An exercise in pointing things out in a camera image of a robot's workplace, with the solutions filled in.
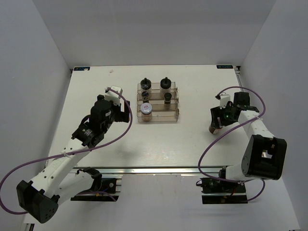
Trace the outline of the white lid jar brown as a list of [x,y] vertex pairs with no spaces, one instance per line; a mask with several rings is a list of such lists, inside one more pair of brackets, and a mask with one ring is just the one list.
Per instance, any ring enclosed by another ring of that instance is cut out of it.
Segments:
[[217,134],[219,134],[221,128],[217,128],[217,127],[215,127],[215,126],[213,126],[213,125],[210,125],[209,128],[208,128],[208,130],[209,130],[209,132],[210,132],[211,134],[217,135]]

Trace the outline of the white lid jar orange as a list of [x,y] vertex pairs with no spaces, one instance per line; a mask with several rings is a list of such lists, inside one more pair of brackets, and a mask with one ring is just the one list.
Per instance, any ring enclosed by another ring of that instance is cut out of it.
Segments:
[[143,103],[141,105],[141,117],[145,122],[152,120],[152,105],[150,103]]

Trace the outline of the dark spice bottle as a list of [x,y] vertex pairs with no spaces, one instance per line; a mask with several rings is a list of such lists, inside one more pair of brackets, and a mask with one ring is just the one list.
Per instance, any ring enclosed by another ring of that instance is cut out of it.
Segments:
[[142,98],[143,103],[148,103],[148,102],[149,102],[149,99],[150,99],[150,94],[149,94],[149,92],[143,91],[143,92],[141,93],[141,98]]

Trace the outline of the white bottle black cap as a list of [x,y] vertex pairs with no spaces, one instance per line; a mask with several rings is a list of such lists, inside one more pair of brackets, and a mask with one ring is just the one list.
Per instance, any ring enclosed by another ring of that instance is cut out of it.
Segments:
[[171,84],[172,82],[168,77],[161,79],[160,81],[160,97],[161,98],[164,98],[164,95],[170,92]]
[[146,77],[140,82],[141,90],[152,94],[152,82]]

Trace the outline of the black cap spice bottle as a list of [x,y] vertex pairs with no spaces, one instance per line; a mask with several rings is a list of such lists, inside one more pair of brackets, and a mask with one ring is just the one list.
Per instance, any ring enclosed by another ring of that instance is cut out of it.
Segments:
[[171,105],[172,94],[167,92],[164,94],[164,108],[168,110]]

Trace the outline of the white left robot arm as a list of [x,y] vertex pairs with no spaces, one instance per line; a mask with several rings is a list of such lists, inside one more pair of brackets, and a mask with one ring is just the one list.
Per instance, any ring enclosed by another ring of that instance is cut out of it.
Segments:
[[78,170],[71,182],[63,180],[78,162],[104,139],[114,122],[129,122],[129,105],[121,111],[121,95],[107,91],[98,95],[90,114],[83,118],[59,158],[55,158],[30,181],[17,187],[19,205],[43,224],[58,207],[78,193],[97,192],[102,186],[101,173],[92,168]]

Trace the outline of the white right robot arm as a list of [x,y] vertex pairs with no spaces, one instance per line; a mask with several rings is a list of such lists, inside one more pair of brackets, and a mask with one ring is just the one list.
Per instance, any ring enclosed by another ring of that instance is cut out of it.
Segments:
[[223,127],[236,122],[241,124],[249,138],[249,143],[240,163],[220,170],[218,188],[223,192],[235,186],[235,180],[250,179],[278,180],[282,175],[287,149],[284,139],[276,138],[261,120],[260,112],[250,105],[247,92],[236,92],[218,96],[220,105],[211,108],[209,131],[217,134]]

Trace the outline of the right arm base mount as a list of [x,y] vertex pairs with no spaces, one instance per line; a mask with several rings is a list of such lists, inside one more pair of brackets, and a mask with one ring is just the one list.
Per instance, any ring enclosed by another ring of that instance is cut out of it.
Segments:
[[227,180],[226,167],[210,172],[210,168],[198,168],[202,177],[196,182],[202,193],[204,205],[247,204],[246,187],[243,181]]

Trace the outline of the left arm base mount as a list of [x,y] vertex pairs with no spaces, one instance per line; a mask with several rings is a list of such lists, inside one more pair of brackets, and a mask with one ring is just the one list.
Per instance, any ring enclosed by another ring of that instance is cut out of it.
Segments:
[[88,190],[84,190],[74,197],[71,201],[83,202],[116,202],[120,193],[120,179],[103,178],[102,174],[91,167],[78,169],[79,173],[88,173],[93,179],[92,186]]

